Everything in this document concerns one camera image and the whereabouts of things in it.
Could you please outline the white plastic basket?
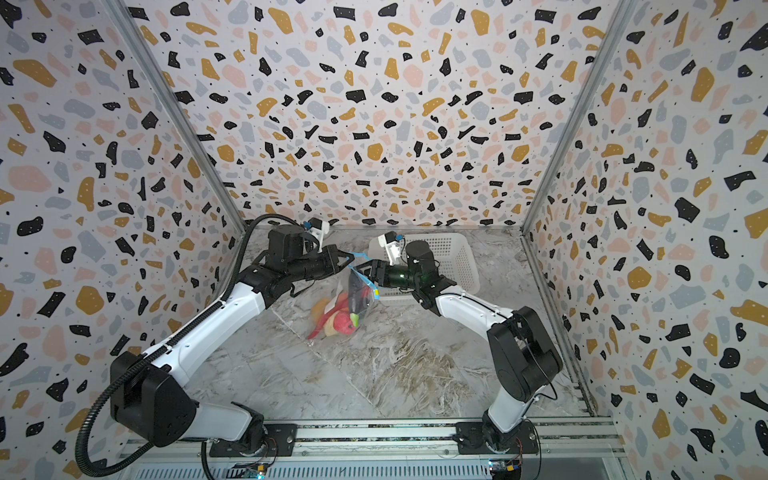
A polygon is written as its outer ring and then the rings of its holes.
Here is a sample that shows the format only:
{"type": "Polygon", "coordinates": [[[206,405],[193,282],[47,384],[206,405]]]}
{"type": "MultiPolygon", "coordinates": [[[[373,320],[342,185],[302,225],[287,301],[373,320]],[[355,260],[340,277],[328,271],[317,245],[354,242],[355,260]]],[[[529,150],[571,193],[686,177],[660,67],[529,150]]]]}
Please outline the white plastic basket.
{"type": "MultiPolygon", "coordinates": [[[[479,274],[467,238],[460,233],[438,234],[403,234],[405,243],[424,240],[433,252],[435,260],[440,264],[439,272],[455,281],[469,294],[480,290],[479,274]]],[[[367,256],[371,259],[388,260],[385,248],[380,245],[378,237],[369,242],[367,256]]],[[[401,293],[398,289],[380,288],[379,301],[385,306],[417,305],[409,293],[401,293]]]]}

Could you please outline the yellow toy potato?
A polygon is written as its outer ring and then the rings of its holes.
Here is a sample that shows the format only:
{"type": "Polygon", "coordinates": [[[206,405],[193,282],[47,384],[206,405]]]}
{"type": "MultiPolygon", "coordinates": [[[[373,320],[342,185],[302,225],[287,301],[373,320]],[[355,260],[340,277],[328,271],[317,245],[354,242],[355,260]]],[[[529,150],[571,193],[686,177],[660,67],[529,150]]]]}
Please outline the yellow toy potato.
{"type": "Polygon", "coordinates": [[[329,298],[322,298],[318,300],[310,310],[310,320],[317,324],[325,313],[325,309],[330,302],[329,298]]]}

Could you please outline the purple toy eggplant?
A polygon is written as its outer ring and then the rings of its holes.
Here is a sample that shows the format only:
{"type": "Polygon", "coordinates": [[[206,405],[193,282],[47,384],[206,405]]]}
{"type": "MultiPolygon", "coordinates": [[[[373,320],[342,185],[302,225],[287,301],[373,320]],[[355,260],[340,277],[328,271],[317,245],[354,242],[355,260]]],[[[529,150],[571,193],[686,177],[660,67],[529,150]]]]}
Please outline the purple toy eggplant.
{"type": "Polygon", "coordinates": [[[373,290],[367,278],[352,272],[348,279],[348,308],[356,329],[373,300],[373,290]]]}

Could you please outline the red toy chili pepper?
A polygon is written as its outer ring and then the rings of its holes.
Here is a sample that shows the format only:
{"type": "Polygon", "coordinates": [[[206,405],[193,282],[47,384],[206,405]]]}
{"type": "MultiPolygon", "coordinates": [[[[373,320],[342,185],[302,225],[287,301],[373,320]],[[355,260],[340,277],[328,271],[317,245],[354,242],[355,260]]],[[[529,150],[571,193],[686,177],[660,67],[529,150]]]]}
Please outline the red toy chili pepper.
{"type": "Polygon", "coordinates": [[[326,337],[330,337],[326,334],[326,329],[329,327],[328,320],[331,319],[339,311],[347,311],[350,314],[348,308],[348,295],[346,292],[342,292],[333,299],[329,299],[330,302],[325,309],[323,317],[317,324],[314,324],[313,330],[308,335],[309,340],[316,338],[320,334],[323,334],[326,337]]]}

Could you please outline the clear zip top bag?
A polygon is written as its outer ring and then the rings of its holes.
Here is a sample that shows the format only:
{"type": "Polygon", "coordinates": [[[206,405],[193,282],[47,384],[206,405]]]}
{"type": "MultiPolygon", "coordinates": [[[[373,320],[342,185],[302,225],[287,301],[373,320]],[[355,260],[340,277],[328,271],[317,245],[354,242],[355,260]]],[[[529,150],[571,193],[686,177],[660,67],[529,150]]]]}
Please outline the clear zip top bag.
{"type": "Polygon", "coordinates": [[[322,298],[311,308],[313,329],[308,340],[354,334],[369,308],[379,299],[379,288],[360,272],[362,264],[371,258],[365,253],[354,253],[354,256],[356,262],[343,271],[333,295],[322,298]]]}

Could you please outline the pink toy fruit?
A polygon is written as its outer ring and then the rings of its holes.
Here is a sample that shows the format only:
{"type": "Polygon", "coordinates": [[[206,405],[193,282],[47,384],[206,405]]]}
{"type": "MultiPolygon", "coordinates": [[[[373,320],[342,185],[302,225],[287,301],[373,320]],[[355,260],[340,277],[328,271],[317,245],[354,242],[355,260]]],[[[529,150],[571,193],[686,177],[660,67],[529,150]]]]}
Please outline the pink toy fruit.
{"type": "Polygon", "coordinates": [[[347,311],[337,312],[328,320],[328,325],[326,334],[329,336],[337,334],[352,335],[356,331],[355,323],[347,311]]]}

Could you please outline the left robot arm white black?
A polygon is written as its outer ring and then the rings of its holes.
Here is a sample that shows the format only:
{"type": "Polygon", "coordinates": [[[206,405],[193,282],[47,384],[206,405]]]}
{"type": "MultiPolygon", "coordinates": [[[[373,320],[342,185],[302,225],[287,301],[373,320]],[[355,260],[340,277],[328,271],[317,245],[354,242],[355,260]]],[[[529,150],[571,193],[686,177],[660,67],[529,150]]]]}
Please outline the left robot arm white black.
{"type": "Polygon", "coordinates": [[[296,225],[273,228],[267,248],[236,275],[226,296],[144,353],[125,353],[113,362],[111,379],[131,368],[137,372],[111,395],[110,416],[156,447],[217,439],[236,453],[254,454],[266,442],[263,416],[237,403],[199,402],[186,392],[186,384],[244,324],[284,294],[295,295],[296,283],[334,276],[353,260],[353,254],[334,244],[320,245],[296,225]]]}

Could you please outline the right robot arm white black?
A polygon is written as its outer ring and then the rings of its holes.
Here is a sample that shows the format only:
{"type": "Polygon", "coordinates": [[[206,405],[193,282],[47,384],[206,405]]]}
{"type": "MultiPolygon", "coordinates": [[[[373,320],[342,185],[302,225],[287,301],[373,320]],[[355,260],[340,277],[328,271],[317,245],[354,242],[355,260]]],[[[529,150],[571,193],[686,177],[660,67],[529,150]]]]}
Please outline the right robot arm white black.
{"type": "Polygon", "coordinates": [[[552,338],[533,309],[494,305],[443,275],[427,242],[408,243],[405,254],[406,262],[400,265],[369,260],[356,267],[357,275],[376,287],[402,290],[423,309],[487,340],[500,390],[483,414],[481,432],[490,450],[508,451],[531,405],[546,388],[554,387],[563,368],[552,338]]]}

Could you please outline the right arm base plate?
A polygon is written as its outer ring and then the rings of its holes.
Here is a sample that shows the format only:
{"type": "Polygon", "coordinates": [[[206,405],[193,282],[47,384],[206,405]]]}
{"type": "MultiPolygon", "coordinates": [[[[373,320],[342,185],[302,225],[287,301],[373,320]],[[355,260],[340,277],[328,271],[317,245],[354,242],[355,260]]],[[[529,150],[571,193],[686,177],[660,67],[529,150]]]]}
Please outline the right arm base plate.
{"type": "Polygon", "coordinates": [[[523,420],[507,433],[502,433],[490,422],[459,422],[452,439],[461,455],[518,455],[539,452],[538,436],[534,424],[523,420]]]}

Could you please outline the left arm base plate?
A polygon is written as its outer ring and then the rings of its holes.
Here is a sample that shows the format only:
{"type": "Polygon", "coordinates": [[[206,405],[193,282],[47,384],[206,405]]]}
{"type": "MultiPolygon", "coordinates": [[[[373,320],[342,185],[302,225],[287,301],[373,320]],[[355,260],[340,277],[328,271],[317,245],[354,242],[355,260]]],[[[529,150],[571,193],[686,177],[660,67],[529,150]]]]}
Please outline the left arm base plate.
{"type": "Polygon", "coordinates": [[[259,424],[241,440],[219,440],[209,449],[213,458],[272,459],[290,457],[297,439],[298,425],[292,423],[259,424]]]}

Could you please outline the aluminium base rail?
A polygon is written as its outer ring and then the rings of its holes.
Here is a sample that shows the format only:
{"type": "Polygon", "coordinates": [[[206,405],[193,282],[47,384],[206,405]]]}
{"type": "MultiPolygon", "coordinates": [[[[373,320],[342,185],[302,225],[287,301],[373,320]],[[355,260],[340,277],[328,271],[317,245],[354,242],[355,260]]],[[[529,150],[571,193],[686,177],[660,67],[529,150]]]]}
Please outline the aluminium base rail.
{"type": "Polygon", "coordinates": [[[153,450],[121,479],[631,479],[614,423],[539,417],[505,453],[482,445],[470,419],[272,422],[272,450],[236,458],[222,445],[200,462],[199,443],[153,450]]]}

